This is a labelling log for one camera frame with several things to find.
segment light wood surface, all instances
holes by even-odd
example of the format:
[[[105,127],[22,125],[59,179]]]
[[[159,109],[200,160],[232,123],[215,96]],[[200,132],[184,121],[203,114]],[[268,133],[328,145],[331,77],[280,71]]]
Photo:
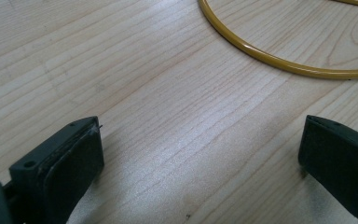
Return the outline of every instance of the light wood surface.
[[[210,5],[284,59],[358,68],[358,7]],[[0,181],[65,124],[103,125],[105,168],[69,223],[358,223],[300,173],[308,114],[358,131],[358,80],[255,61],[195,0],[0,0]]]

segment yellow cable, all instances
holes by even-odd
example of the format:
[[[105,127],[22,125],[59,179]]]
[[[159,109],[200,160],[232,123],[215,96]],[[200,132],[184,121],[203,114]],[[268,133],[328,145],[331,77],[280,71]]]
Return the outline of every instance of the yellow cable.
[[[341,2],[351,3],[358,5],[358,0],[342,0]],[[335,70],[335,69],[324,69],[310,67],[299,63],[292,63],[284,59],[275,57],[265,51],[252,46],[246,41],[239,38],[237,35],[232,33],[217,17],[208,5],[207,0],[199,0],[202,12],[205,17],[211,23],[211,25],[220,33],[226,40],[233,44],[238,49],[247,53],[248,55],[256,58],[257,60],[269,64],[273,67],[282,69],[284,71],[295,73],[307,77],[319,77],[319,78],[330,78],[330,79],[355,79],[358,78],[358,69],[356,70]]]

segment table surface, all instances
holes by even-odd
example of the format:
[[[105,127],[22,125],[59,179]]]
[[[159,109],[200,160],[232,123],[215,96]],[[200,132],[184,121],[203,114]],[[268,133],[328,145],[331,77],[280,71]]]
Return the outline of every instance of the table surface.
[[[358,7],[210,5],[274,55],[358,68]],[[69,223],[358,223],[300,172],[308,114],[358,131],[358,80],[258,62],[195,0],[0,0],[0,181],[65,124],[103,125],[103,173]]]

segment screw hole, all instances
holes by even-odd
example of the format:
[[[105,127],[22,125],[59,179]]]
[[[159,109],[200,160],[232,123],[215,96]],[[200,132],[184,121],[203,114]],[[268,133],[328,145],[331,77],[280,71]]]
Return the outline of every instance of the screw hole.
[[[35,165],[36,165],[35,161],[27,161],[26,163],[24,163],[25,168],[31,168],[31,167],[33,167]]]

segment black clamp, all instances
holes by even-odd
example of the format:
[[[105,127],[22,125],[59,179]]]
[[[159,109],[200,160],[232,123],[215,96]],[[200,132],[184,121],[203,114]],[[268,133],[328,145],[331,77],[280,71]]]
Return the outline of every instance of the black clamp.
[[[66,223],[102,169],[98,118],[66,125],[10,166],[11,181],[0,183],[0,224]]]
[[[358,218],[358,132],[307,116],[299,163]]]

